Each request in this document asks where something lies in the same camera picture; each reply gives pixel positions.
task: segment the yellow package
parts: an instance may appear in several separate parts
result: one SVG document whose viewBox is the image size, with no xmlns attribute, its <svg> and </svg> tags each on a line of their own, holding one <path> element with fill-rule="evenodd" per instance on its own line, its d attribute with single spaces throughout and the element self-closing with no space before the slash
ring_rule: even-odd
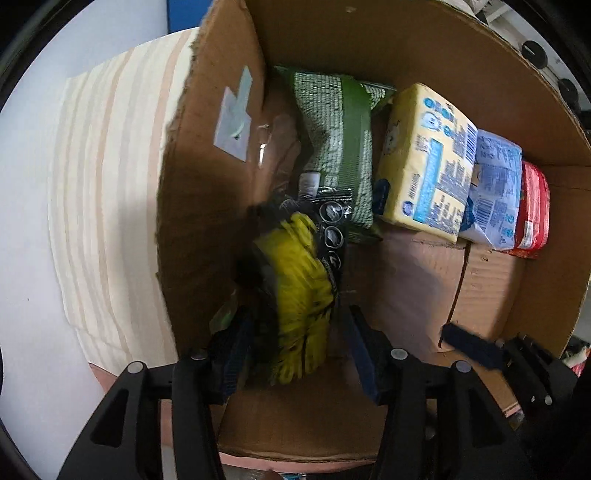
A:
<svg viewBox="0 0 591 480">
<path fill-rule="evenodd" d="M 476 154 L 476 127 L 415 83 L 395 99 L 374 185 L 374 213 L 456 242 Z"/>
</svg>

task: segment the green package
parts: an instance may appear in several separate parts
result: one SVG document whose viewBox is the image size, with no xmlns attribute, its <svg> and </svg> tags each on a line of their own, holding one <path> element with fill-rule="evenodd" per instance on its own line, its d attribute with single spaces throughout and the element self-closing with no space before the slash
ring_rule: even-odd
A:
<svg viewBox="0 0 591 480">
<path fill-rule="evenodd" d="M 351 189 L 349 240 L 374 237 L 371 114 L 393 90 L 344 75 L 277 70 L 293 90 L 314 150 L 300 176 L 300 196 L 315 196 L 318 187 Z"/>
</svg>

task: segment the cardboard box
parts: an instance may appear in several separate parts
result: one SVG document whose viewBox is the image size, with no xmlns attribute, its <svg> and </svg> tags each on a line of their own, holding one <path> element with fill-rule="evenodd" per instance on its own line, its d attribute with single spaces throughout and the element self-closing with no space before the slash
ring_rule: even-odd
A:
<svg viewBox="0 0 591 480">
<path fill-rule="evenodd" d="M 158 198 L 159 278 L 180 354 L 207 344 L 209 319 L 233 290 L 232 255 L 249 241 L 245 219 L 259 158 L 255 129 L 265 71 L 276 64 L 351 74 L 399 90 L 424 83 L 542 167 L 552 224 L 539 259 L 463 243 L 451 248 L 392 227 L 379 248 L 350 251 L 348 282 L 358 286 L 349 293 L 391 335 L 404 326 L 431 332 L 420 342 L 426 349 L 420 356 L 440 365 L 459 357 L 437 351 L 437 329 L 448 320 L 493 337 L 527 333 L 561 353 L 591 267 L 591 227 L 584 221 L 591 218 L 591 148 L 558 94 L 508 43 L 436 1 L 216 0 L 194 49 Z M 252 121 L 241 161 L 213 142 L 226 87 L 237 93 L 245 66 Z M 401 293 L 413 276 L 416 288 Z M 371 296 L 369 278 L 378 285 Z M 413 304 L 422 305 L 429 288 L 439 293 L 417 314 Z M 347 385 L 339 362 L 291 385 L 235 394 L 219 430 L 221 451 L 293 462 L 374 458 L 385 409 Z M 513 407 L 502 377 L 479 372 L 501 407 Z"/>
</svg>

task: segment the beige striped cloth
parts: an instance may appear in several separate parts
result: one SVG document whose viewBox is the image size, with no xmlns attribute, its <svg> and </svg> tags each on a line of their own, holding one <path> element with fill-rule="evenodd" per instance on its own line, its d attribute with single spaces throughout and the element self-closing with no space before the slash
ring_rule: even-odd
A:
<svg viewBox="0 0 591 480">
<path fill-rule="evenodd" d="M 51 247 L 86 358 L 115 375 L 135 360 L 177 360 L 156 278 L 156 197 L 197 30 L 69 79 L 63 96 L 50 170 Z"/>
</svg>

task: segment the screw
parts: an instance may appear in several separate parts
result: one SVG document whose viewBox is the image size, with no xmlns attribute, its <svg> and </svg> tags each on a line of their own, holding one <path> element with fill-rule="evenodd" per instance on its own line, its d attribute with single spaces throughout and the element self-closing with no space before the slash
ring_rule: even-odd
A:
<svg viewBox="0 0 591 480">
<path fill-rule="evenodd" d="M 408 357 L 408 352 L 404 348 L 394 348 L 390 352 L 390 355 L 392 355 L 392 358 L 395 360 L 404 360 Z"/>
<path fill-rule="evenodd" d="M 198 352 L 191 355 L 193 360 L 205 360 L 207 358 L 207 352 L 205 350 L 199 350 Z"/>
<path fill-rule="evenodd" d="M 464 360 L 456 362 L 456 368 L 459 372 L 462 372 L 463 374 L 467 374 L 470 370 L 472 370 L 472 366 Z"/>
<path fill-rule="evenodd" d="M 131 362 L 127 366 L 127 371 L 130 374 L 138 374 L 144 369 L 144 364 L 142 362 Z"/>
</svg>

